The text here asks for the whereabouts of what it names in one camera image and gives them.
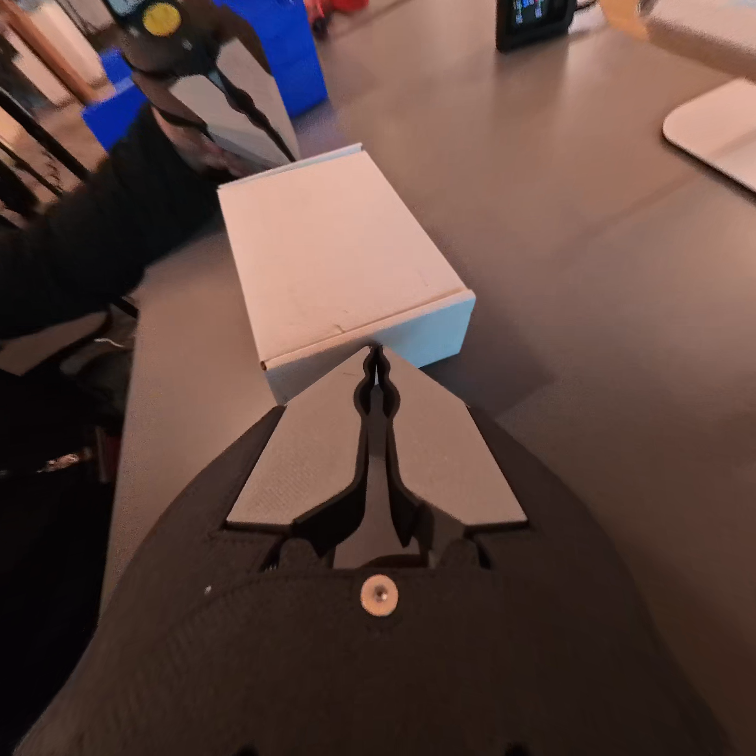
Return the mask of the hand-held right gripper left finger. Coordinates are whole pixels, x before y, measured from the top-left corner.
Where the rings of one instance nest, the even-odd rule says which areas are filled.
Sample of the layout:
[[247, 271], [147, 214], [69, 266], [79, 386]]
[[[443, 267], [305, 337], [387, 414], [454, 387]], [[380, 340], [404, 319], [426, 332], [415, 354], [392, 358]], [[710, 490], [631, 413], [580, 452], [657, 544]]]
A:
[[229, 528], [307, 541], [328, 556], [364, 518], [376, 350], [365, 346], [292, 398], [241, 489]]

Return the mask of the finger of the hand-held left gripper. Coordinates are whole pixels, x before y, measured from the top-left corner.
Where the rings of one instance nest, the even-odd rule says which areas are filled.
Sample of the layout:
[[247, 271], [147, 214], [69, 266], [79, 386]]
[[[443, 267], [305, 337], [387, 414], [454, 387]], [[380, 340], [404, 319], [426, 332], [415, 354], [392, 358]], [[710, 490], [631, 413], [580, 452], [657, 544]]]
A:
[[262, 126], [255, 125], [211, 80], [201, 75], [182, 77], [171, 84], [170, 93], [198, 116], [211, 139], [223, 150], [263, 169], [277, 168], [297, 160], [297, 146], [281, 140], [286, 154]]
[[265, 133], [282, 157], [298, 161], [297, 137], [272, 74], [239, 39], [222, 44], [217, 65], [231, 100]]

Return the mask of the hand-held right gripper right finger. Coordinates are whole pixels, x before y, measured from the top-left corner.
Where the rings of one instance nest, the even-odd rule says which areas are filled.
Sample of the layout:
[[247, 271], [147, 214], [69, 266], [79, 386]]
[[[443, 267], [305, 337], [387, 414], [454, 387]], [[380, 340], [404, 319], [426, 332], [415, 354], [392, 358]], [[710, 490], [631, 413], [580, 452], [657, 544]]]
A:
[[387, 347], [378, 349], [385, 470], [403, 547], [440, 556], [452, 542], [528, 524], [469, 406]]

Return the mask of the white cardboard box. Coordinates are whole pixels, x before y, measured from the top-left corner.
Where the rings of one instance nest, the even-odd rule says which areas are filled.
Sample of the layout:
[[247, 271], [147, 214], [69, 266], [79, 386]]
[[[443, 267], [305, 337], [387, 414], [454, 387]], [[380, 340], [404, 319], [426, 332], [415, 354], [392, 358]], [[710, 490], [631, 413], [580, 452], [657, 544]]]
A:
[[286, 404], [360, 348], [458, 354], [476, 304], [362, 144], [219, 188], [258, 360]]

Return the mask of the person's left forearm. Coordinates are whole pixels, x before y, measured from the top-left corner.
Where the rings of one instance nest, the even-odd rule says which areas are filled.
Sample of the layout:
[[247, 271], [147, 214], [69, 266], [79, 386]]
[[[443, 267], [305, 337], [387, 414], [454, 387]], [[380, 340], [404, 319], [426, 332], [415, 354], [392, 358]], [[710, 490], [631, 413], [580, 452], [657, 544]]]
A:
[[219, 211], [220, 155], [188, 163], [144, 107], [89, 180], [1, 236], [1, 338], [104, 310]]

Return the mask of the person's left hand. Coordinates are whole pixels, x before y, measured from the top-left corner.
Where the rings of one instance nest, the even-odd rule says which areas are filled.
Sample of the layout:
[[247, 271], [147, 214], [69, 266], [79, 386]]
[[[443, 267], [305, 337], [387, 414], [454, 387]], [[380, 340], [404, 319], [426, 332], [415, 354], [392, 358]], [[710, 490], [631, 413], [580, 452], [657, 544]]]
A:
[[222, 171], [235, 178], [252, 175], [253, 164], [228, 150], [223, 149], [209, 137], [194, 128], [176, 126], [155, 113], [156, 121], [164, 135], [171, 141], [184, 162], [198, 172]]

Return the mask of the blue plastic crate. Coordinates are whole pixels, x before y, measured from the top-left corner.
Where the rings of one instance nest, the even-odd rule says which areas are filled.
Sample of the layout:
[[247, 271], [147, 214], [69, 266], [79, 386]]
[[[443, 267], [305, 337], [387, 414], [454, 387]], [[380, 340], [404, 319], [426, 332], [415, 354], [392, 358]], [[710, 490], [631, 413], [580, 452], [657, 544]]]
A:
[[328, 92], [302, 1], [219, 1], [257, 33], [291, 119], [322, 105]]
[[146, 97], [133, 82], [132, 70], [118, 48], [100, 53], [100, 62], [113, 92], [84, 107], [82, 119], [99, 145], [109, 152], [127, 133]]

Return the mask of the red toy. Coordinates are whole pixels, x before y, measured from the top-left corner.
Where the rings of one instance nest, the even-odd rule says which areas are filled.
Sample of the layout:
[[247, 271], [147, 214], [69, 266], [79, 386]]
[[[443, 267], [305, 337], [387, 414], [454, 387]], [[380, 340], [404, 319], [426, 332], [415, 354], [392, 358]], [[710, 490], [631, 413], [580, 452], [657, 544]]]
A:
[[304, 1], [308, 23], [317, 39], [324, 39], [335, 15], [351, 15], [363, 11], [369, 1]]

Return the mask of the small black screen device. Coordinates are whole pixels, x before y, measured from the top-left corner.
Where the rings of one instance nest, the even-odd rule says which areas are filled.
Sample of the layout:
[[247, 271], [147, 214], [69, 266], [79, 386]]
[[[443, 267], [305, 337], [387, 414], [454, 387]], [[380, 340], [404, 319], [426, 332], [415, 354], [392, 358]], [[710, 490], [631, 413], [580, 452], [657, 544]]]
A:
[[497, 1], [496, 50], [507, 53], [565, 35], [576, 1]]

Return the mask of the white monitor stand base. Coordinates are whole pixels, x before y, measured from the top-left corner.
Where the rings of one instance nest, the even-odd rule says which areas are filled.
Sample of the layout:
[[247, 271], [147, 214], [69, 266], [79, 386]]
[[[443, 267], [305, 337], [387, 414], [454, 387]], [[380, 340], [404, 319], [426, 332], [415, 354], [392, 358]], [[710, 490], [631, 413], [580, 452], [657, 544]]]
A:
[[755, 192], [755, 84], [737, 79], [667, 115], [666, 141]]

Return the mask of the black metal frame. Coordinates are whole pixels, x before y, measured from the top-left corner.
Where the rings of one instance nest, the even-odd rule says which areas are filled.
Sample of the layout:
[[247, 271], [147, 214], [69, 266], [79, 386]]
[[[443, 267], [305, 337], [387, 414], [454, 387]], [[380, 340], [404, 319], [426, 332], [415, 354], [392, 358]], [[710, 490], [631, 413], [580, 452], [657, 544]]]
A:
[[8, 91], [1, 90], [2, 227], [19, 228], [67, 191], [64, 175], [81, 183], [90, 171]]

